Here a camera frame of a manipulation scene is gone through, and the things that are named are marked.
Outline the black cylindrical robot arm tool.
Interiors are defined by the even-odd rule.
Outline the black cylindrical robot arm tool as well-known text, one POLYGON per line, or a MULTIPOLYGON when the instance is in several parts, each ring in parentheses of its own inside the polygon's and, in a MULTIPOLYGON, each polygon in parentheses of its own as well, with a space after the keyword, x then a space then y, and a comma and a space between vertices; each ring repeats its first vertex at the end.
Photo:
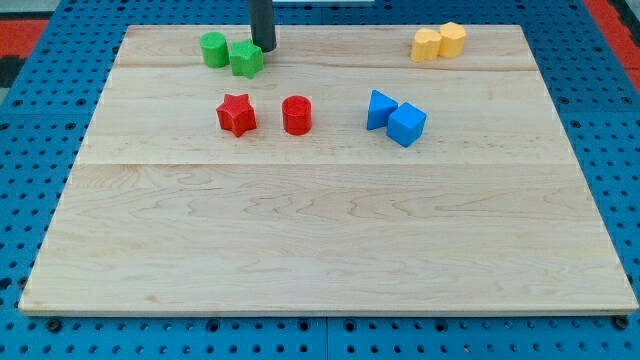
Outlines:
POLYGON ((272 0, 248 0, 249 24, 253 43, 264 53, 277 47, 272 0))

